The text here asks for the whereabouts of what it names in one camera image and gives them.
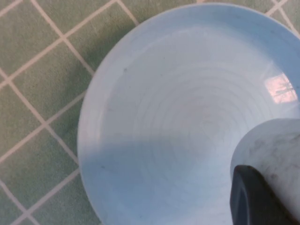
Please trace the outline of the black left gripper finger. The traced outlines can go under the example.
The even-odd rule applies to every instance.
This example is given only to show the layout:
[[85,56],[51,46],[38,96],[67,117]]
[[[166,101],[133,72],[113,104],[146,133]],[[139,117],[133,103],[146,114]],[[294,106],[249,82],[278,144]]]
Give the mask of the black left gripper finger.
[[234,225],[293,225],[294,216],[254,167],[234,168],[230,195]]

